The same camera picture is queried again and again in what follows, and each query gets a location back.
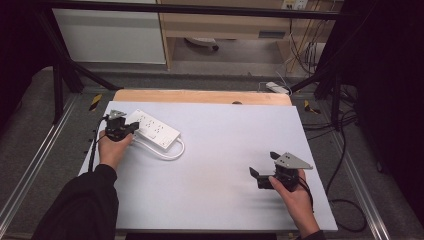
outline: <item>white panel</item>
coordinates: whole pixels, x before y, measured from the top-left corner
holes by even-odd
[[[157,13],[54,9],[54,14],[75,61],[165,63]]]
[[[275,151],[290,152],[314,167],[305,173],[315,216],[321,229],[337,230],[296,107],[110,102],[106,112],[111,109],[149,112],[178,129],[186,144],[185,153],[175,161],[160,161],[137,143],[129,146],[115,183],[120,201],[117,228],[295,229],[278,193],[258,189],[249,173],[253,167],[272,174],[269,152]],[[179,150],[175,144],[169,154]],[[87,171],[89,156],[80,173]]]

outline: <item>white cable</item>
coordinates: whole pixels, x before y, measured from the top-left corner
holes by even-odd
[[[283,82],[284,82],[284,86],[290,91],[290,94],[289,94],[289,96],[291,96],[292,94],[293,94],[293,91],[291,90],[291,88],[287,85],[287,83],[286,83],[286,81],[284,80],[284,78],[283,78],[283,76],[281,76],[281,74],[278,72],[278,71],[275,71],[277,74],[278,74],[278,76],[280,76],[280,78],[281,78],[281,80],[283,80]]]
[[[143,146],[147,147],[150,151],[152,151],[153,153],[155,153],[156,155],[158,155],[158,156],[161,158],[161,160],[165,160],[165,161],[172,161],[172,160],[176,160],[176,159],[177,159],[177,158],[179,158],[181,155],[183,155],[184,150],[185,150],[184,142],[183,142],[180,138],[177,138],[177,141],[181,144],[182,149],[181,149],[181,152],[180,152],[180,153],[178,153],[178,154],[177,154],[177,155],[175,155],[175,156],[166,156],[166,155],[164,155],[164,154],[162,154],[162,153],[160,153],[160,152],[156,151],[156,150],[155,150],[155,149],[153,149],[152,147],[150,147],[147,143],[137,140],[137,138],[134,138],[134,139],[133,139],[133,141],[135,141],[135,142],[137,142],[137,143],[140,143],[141,145],[143,145]]]
[[[330,11],[333,11],[335,5],[336,5],[336,0],[333,0],[333,5],[331,6]]]

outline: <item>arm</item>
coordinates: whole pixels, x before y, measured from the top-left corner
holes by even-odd
[[[303,170],[299,170],[299,176],[306,180]],[[286,204],[290,216],[299,229],[301,238],[305,239],[310,236],[312,239],[325,239],[315,220],[311,202],[305,189],[298,186],[295,191],[289,192],[283,184],[274,177],[269,177],[269,181]],[[315,238],[316,235],[322,235],[322,238]]]
[[[94,172],[84,173],[65,185],[32,239],[114,239],[119,201],[113,184],[116,168],[131,140],[132,135],[120,142],[101,138],[100,164]]]

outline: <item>floor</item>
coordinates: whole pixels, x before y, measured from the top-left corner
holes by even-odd
[[[203,89],[224,91],[268,91],[264,83],[281,82],[291,86],[308,74],[298,70],[287,74],[284,62],[272,41],[218,40],[220,49],[194,46],[183,39],[176,43],[173,68],[132,69],[130,71],[105,71],[98,74],[108,81],[126,88]],[[99,90],[96,84],[83,79],[87,85],[83,94],[76,96],[77,104],[55,140],[31,188],[22,200],[13,220],[8,223],[6,235],[27,238],[35,228],[61,187],[79,171],[85,153],[90,145],[91,130],[96,119],[102,115],[107,101],[113,93]],[[312,84],[291,96],[298,107],[302,123],[323,124],[328,120],[319,113],[327,101],[315,101]],[[88,108],[98,92],[103,98],[96,111]],[[33,84],[23,98],[22,106],[12,116],[9,127],[0,136],[0,205],[5,206],[20,177],[31,164],[44,137],[51,129],[52,111],[51,72],[43,71],[34,77]],[[305,110],[305,100],[312,110]],[[350,104],[342,103],[341,110],[348,111]],[[335,132],[307,131],[309,144],[324,186],[333,174],[340,157]],[[346,126],[346,143],[349,155],[357,166],[366,187],[375,202],[384,226],[392,239],[424,239],[423,227],[416,220],[405,199],[390,175],[377,171],[376,161],[370,151],[360,126],[355,123]],[[329,198],[343,198],[358,203],[355,189],[342,165],[337,174]],[[336,220],[349,228],[359,228],[363,219],[352,205],[335,203],[333,213]],[[338,232],[326,233],[329,239],[374,239],[370,227],[359,233],[340,228]],[[288,239],[288,235],[279,236]]]

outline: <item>white cabinet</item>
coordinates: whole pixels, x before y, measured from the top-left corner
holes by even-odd
[[[113,2],[156,3],[154,0]],[[165,64],[157,13],[53,11],[75,61]]]

